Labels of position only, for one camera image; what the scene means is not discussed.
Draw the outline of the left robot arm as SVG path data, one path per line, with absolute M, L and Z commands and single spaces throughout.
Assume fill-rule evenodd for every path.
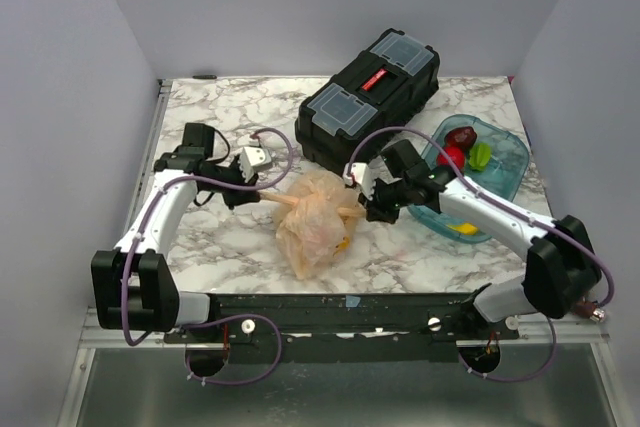
M 214 159 L 216 131 L 186 124 L 181 143 L 153 166 L 153 186 L 141 212 L 111 250 L 91 262 L 97 317 L 104 329 L 168 332 L 179 326 L 201 342 L 222 327 L 208 294 L 178 289 L 167 257 L 177 228 L 200 192 L 220 194 L 235 208 L 258 201 L 254 187 L 271 155 L 259 143 L 243 148 L 229 164 Z

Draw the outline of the peach plastic bag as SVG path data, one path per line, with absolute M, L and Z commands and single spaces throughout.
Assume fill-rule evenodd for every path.
M 276 245 L 300 280 L 331 266 L 350 247 L 366 215 L 359 193 L 327 170 L 302 175 L 284 194 L 262 191 L 260 197 L 277 204 Z

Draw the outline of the red fake apple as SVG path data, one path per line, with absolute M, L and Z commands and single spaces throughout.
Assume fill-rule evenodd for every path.
M 463 150 L 456 146 L 445 146 L 444 152 L 458 169 L 464 169 L 466 157 Z M 448 165 L 449 162 L 443 154 L 439 154 L 436 158 L 436 164 Z

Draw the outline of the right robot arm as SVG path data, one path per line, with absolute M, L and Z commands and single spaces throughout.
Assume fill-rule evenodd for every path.
M 451 164 L 430 168 L 413 145 L 402 140 L 385 149 L 391 183 L 373 176 L 366 163 L 344 171 L 345 181 L 361 190 L 370 222 L 394 223 L 402 208 L 424 206 L 468 222 L 508 247 L 524 263 L 519 277 L 478 289 L 460 326 L 480 339 L 510 316 L 541 313 L 564 317 L 602 278 L 581 221 L 538 215 L 481 188 Z

